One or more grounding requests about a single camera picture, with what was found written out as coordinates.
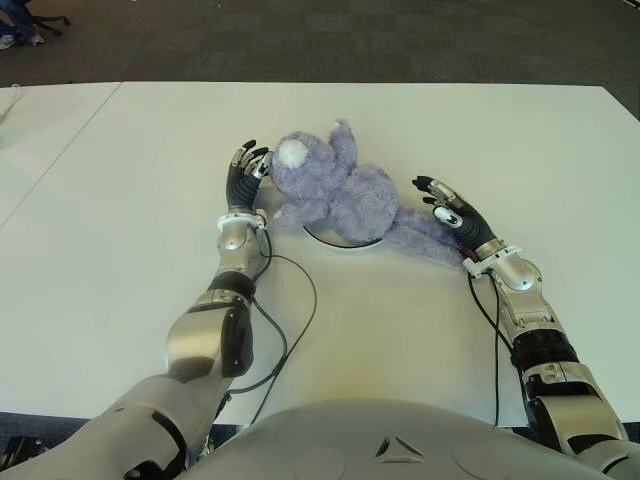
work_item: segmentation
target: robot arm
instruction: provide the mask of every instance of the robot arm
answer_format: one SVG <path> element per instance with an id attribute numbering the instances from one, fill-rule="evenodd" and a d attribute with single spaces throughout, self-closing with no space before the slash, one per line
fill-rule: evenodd
<path id="1" fill-rule="evenodd" d="M 640 472 L 640 445 L 628 442 L 620 420 L 575 350 L 551 306 L 542 296 L 542 277 L 521 250 L 507 247 L 482 216 L 444 183 L 418 177 L 414 184 L 435 198 L 433 214 L 453 229 L 469 258 L 473 278 L 490 274 L 497 287 L 501 317 L 512 344 L 513 365 L 526 389 L 531 428 L 548 447 L 615 478 Z"/>
<path id="2" fill-rule="evenodd" d="M 147 378 L 55 449 L 0 478 L 170 479 L 202 451 L 235 377 L 253 360 L 250 304 L 265 216 L 253 211 L 271 153 L 239 149 L 229 168 L 228 212 L 220 218 L 220 265 L 211 285 L 173 325 L 168 372 Z"/>

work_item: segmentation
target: plush toy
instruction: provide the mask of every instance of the plush toy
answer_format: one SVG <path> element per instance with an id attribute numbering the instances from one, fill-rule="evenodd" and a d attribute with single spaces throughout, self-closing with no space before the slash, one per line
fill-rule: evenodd
<path id="1" fill-rule="evenodd" d="M 326 218 L 353 242 L 384 238 L 411 255 L 459 267 L 462 257 L 451 232 L 430 215 L 401 207 L 384 170 L 358 166 L 357 160 L 356 141 L 344 120 L 337 122 L 328 144 L 304 132 L 284 137 L 270 170 L 286 197 L 276 222 L 292 229 Z"/>

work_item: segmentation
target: black cable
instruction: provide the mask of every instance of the black cable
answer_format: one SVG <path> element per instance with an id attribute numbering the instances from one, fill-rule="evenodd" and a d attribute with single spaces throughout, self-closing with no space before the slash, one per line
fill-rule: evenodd
<path id="1" fill-rule="evenodd" d="M 282 368 L 284 367 L 285 362 L 289 359 L 289 357 L 291 356 L 291 354 L 293 353 L 295 348 L 298 346 L 298 343 L 300 343 L 300 340 L 302 339 L 304 334 L 307 332 L 307 330 L 311 326 L 311 322 L 313 321 L 313 319 L 314 319 L 314 317 L 316 315 L 316 310 L 318 308 L 318 290 L 316 289 L 315 282 L 311 278 L 311 275 L 309 275 L 309 273 L 304 269 L 304 267 L 302 267 L 302 265 L 300 265 L 295 260 L 292 260 L 291 258 L 285 257 L 283 255 L 275 255 L 273 253 L 273 246 L 271 244 L 271 237 L 269 236 L 269 232 L 267 230 L 265 230 L 264 233 L 265 233 L 265 239 L 267 241 L 267 254 L 265 255 L 262 252 L 260 252 L 260 254 L 263 257 L 267 258 L 267 263 L 262 268 L 262 270 L 260 270 L 260 272 L 258 272 L 258 274 L 253 278 L 254 282 L 256 280 L 258 280 L 258 278 L 260 278 L 264 272 L 267 271 L 267 269 L 271 265 L 271 260 L 273 258 L 280 258 L 282 260 L 286 260 L 287 262 L 292 263 L 298 269 L 300 269 L 300 271 L 302 271 L 302 273 L 304 273 L 304 275 L 309 280 L 309 284 L 311 285 L 311 288 L 313 289 L 313 310 L 311 311 L 311 315 L 309 316 L 309 319 L 307 320 L 306 325 L 304 326 L 304 328 L 302 329 L 302 331 L 298 335 L 298 338 L 296 339 L 296 341 L 293 343 L 293 345 L 291 347 L 291 350 L 287 351 L 288 350 L 287 337 L 286 337 L 284 331 L 282 330 L 282 328 L 280 327 L 280 325 L 278 324 L 278 322 L 276 322 L 273 319 L 273 317 L 271 317 L 271 315 L 269 315 L 269 313 L 267 313 L 267 311 L 264 310 L 264 308 L 260 305 L 260 303 L 257 301 L 255 296 L 251 298 L 252 303 L 255 304 L 255 306 L 258 309 L 258 311 L 271 324 L 271 326 L 273 326 L 273 328 L 276 330 L 276 332 L 278 332 L 278 335 L 280 336 L 280 339 L 282 341 L 282 347 L 283 347 L 282 348 L 282 356 L 280 357 L 280 360 L 278 360 L 278 363 L 276 363 L 276 365 L 273 367 L 273 369 L 271 370 L 271 372 L 267 376 L 265 376 L 262 380 L 259 380 L 258 382 L 254 383 L 252 385 L 249 385 L 247 387 L 234 388 L 234 389 L 228 390 L 226 395 L 225 395 L 225 398 L 224 398 L 224 401 L 223 401 L 223 403 L 221 405 L 221 408 L 224 407 L 224 405 L 226 405 L 229 402 L 229 400 L 231 399 L 231 397 L 230 397 L 231 395 L 250 392 L 252 390 L 255 390 L 255 389 L 261 387 L 262 385 L 267 383 L 269 380 L 273 379 L 273 381 L 269 385 L 269 388 L 267 389 L 267 392 L 265 393 L 265 396 L 262 399 L 262 402 L 260 403 L 260 406 L 258 407 L 258 410 L 257 410 L 255 416 L 253 417 L 253 420 L 251 420 L 252 424 L 255 423 L 255 421 L 257 420 L 258 416 L 260 415 L 260 412 L 264 408 L 264 405 L 267 402 L 269 394 L 271 393 L 271 390 L 273 389 L 273 385 L 275 384 L 275 380 L 278 377 L 278 375 L 280 374 L 280 372 L 282 371 Z"/>
<path id="2" fill-rule="evenodd" d="M 293 345 L 291 346 L 291 350 L 289 350 L 289 352 L 285 356 L 284 361 L 282 362 L 282 365 L 280 366 L 278 371 L 273 376 L 273 381 L 269 385 L 269 388 L 267 389 L 267 393 L 265 393 L 265 395 L 264 395 L 264 397 L 262 399 L 262 402 L 260 403 L 260 406 L 258 407 L 258 410 L 256 411 L 256 414 L 254 415 L 253 419 L 251 420 L 251 424 L 254 424 L 256 422 L 256 420 L 258 419 L 258 416 L 260 416 L 260 412 L 264 408 L 264 405 L 267 403 L 267 399 L 269 398 L 269 394 L 271 393 L 271 390 L 273 389 L 273 386 L 275 385 L 276 380 L 278 379 L 278 375 L 280 374 L 280 372 L 284 368 L 285 363 L 287 362 L 287 360 L 289 359 L 289 357 L 291 356 L 293 351 L 296 349 L 296 347 L 300 343 L 300 340 L 302 340 L 302 337 L 304 336 L 304 334 L 307 332 L 307 330 L 309 330 L 309 327 L 311 326 L 311 322 L 313 321 L 313 318 L 316 316 L 316 310 L 318 309 L 318 290 L 316 289 L 316 284 L 313 281 L 313 279 L 311 278 L 311 275 L 309 275 L 309 273 L 304 269 L 304 267 L 302 267 L 302 265 L 300 265 L 295 260 L 290 259 L 289 257 L 285 257 L 283 255 L 272 255 L 272 256 L 275 257 L 275 258 L 281 258 L 282 260 L 286 260 L 287 262 L 290 262 L 290 263 L 294 264 L 296 267 L 298 267 L 300 269 L 300 271 L 302 273 L 305 274 L 305 276 L 309 280 L 309 284 L 311 285 L 311 288 L 313 289 L 313 310 L 311 311 L 311 315 L 309 315 L 309 320 L 307 320 L 306 325 L 304 326 L 304 328 L 302 329 L 302 331 L 298 335 L 298 338 L 296 338 L 296 341 L 293 342 Z"/>
<path id="3" fill-rule="evenodd" d="M 264 238 L 267 240 L 267 254 L 265 255 L 264 253 L 260 252 L 260 255 L 267 259 L 267 263 L 265 263 L 264 267 L 262 267 L 262 270 L 260 270 L 258 274 L 253 277 L 253 283 L 257 282 L 262 274 L 267 271 L 267 269 L 271 265 L 271 259 L 273 258 L 273 246 L 271 245 L 271 237 L 269 236 L 269 232 L 266 229 L 264 230 Z"/>
<path id="4" fill-rule="evenodd" d="M 496 311 L 496 322 L 494 323 L 493 320 L 491 320 L 491 317 L 489 316 L 489 314 L 487 313 L 487 311 L 485 310 L 484 306 L 482 305 L 482 303 L 480 303 L 480 300 L 478 299 L 478 295 L 476 294 L 475 288 L 473 286 L 473 280 L 471 275 L 467 274 L 467 280 L 469 283 L 469 290 L 471 291 L 471 295 L 473 296 L 474 301 L 476 302 L 476 305 L 478 307 L 478 309 L 482 312 L 482 314 L 484 315 L 484 318 L 489 322 L 489 324 L 494 328 L 495 332 L 496 332 L 496 340 L 494 342 L 494 355 L 495 355 L 495 361 L 496 361 L 496 369 L 495 369 L 495 392 L 496 392 L 496 415 L 495 415 L 495 419 L 494 419 L 494 425 L 497 426 L 497 420 L 498 420 L 498 416 L 500 413 L 500 397 L 499 397 L 499 384 L 498 384 L 498 350 L 497 350 L 497 342 L 498 342 L 498 338 L 500 338 L 502 340 L 502 343 L 504 343 L 504 346 L 507 348 L 507 350 L 509 351 L 510 355 L 513 355 L 513 347 L 511 346 L 511 344 L 509 343 L 509 341 L 507 340 L 507 338 L 504 336 L 504 334 L 500 331 L 500 297 L 498 295 L 498 287 L 496 286 L 496 282 L 493 279 L 493 277 L 491 275 L 489 275 L 489 278 L 491 279 L 491 285 L 493 286 L 493 291 L 496 295 L 496 306 L 497 306 L 497 311 Z M 518 372 L 518 384 L 520 385 L 520 394 L 522 395 L 522 403 L 523 406 L 525 407 L 525 412 L 528 415 L 528 410 L 527 410 L 527 402 L 528 402 L 528 397 L 527 397 L 527 391 L 526 388 L 524 386 L 524 382 L 522 381 L 522 370 L 520 370 L 520 368 L 516 367 L 516 370 Z"/>
<path id="5" fill-rule="evenodd" d="M 497 427 L 498 422 L 500 420 L 500 362 L 498 361 L 498 333 L 500 332 L 500 297 L 498 296 L 498 289 L 495 284 L 495 280 L 491 275 L 491 283 L 493 284 L 493 288 L 496 289 L 496 335 L 493 340 L 493 355 L 495 360 L 495 378 L 494 378 L 494 386 L 495 386 L 495 394 L 496 394 L 496 414 L 493 417 L 493 426 Z"/>
<path id="6" fill-rule="evenodd" d="M 476 294 L 476 289 L 473 286 L 473 277 L 471 277 L 471 274 L 469 274 L 469 273 L 467 273 L 467 282 L 469 283 L 469 290 L 471 291 L 471 296 L 473 296 L 473 300 L 476 302 L 476 305 L 480 309 L 480 311 L 482 312 L 482 315 L 484 315 L 484 318 L 487 319 L 487 322 L 489 322 L 491 327 L 493 327 L 493 329 L 496 331 L 497 335 L 502 340 L 502 343 L 504 343 L 504 346 L 507 348 L 507 350 L 509 350 L 509 353 L 510 354 L 513 353 L 513 347 L 509 343 L 509 340 L 507 340 L 507 337 L 504 336 L 504 334 L 500 331 L 500 329 L 495 324 L 495 322 L 493 320 L 491 320 L 491 317 L 489 316 L 489 314 L 485 310 L 484 306 L 482 305 L 482 303 L 480 303 L 480 299 L 478 299 L 478 295 Z M 495 284 L 493 284 L 493 288 L 495 289 L 496 297 L 498 297 L 498 290 L 497 290 L 497 287 L 495 286 Z"/>
<path id="7" fill-rule="evenodd" d="M 262 308 L 262 305 L 260 305 L 260 303 L 258 303 L 258 300 L 256 299 L 256 297 L 252 297 L 251 300 L 252 300 L 253 304 L 256 306 L 256 308 L 258 309 L 258 311 L 267 320 L 267 322 L 269 322 L 271 324 L 271 326 L 276 330 L 276 332 L 278 332 L 278 335 L 280 336 L 280 340 L 282 341 L 282 355 L 280 356 L 280 359 L 278 360 L 278 363 L 276 363 L 275 367 L 273 367 L 271 372 L 266 377 L 264 377 L 262 380 L 259 380 L 256 383 L 253 383 L 253 384 L 251 384 L 251 385 L 249 385 L 247 387 L 232 388 L 232 389 L 227 391 L 227 393 L 229 395 L 236 395 L 236 394 L 239 394 L 239 393 L 251 392 L 252 390 L 255 390 L 256 388 L 261 387 L 262 385 L 267 383 L 269 380 L 271 380 L 276 375 L 278 370 L 280 370 L 280 368 L 282 368 L 282 365 L 284 364 L 285 358 L 287 356 L 287 350 L 289 348 L 288 344 L 287 344 L 287 336 L 285 335 L 285 333 L 282 330 L 282 328 L 280 327 L 280 325 L 278 325 L 278 323 L 271 317 L 271 315 L 269 315 L 264 310 L 264 308 Z"/>

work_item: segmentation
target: chair leg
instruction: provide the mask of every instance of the chair leg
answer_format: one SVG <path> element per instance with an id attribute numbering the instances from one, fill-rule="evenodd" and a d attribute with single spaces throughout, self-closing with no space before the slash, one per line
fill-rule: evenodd
<path id="1" fill-rule="evenodd" d="M 31 17 L 35 22 L 64 22 L 65 25 L 71 25 L 69 19 L 65 16 L 57 16 L 57 17 L 41 17 L 38 15 L 33 15 Z"/>
<path id="2" fill-rule="evenodd" d="M 49 31 L 50 31 L 50 32 L 52 32 L 56 37 L 59 37 L 60 35 L 62 35 L 62 32 L 61 32 L 60 30 L 58 30 L 57 28 L 53 28 L 53 27 L 52 27 L 52 26 L 50 26 L 50 25 L 47 25 L 47 24 L 45 24 L 45 23 L 42 23 L 42 22 L 40 22 L 40 21 L 36 21 L 36 20 L 33 20 L 33 23 L 34 23 L 35 25 L 38 25 L 38 26 L 39 26 L 39 27 L 41 27 L 41 28 L 44 28 L 45 30 L 49 30 Z"/>

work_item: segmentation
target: shoe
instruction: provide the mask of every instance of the shoe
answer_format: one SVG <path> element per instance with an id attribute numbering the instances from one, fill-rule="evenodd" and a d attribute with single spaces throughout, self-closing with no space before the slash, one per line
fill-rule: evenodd
<path id="1" fill-rule="evenodd" d="M 16 37 L 14 37 L 13 35 L 0 36 L 0 50 L 11 48 L 13 47 L 14 43 L 16 43 Z"/>
<path id="2" fill-rule="evenodd" d="M 42 38 L 42 36 L 39 33 L 36 33 L 31 38 L 31 40 L 29 40 L 29 43 L 34 47 L 37 47 L 38 45 L 42 45 L 44 43 L 44 38 Z"/>

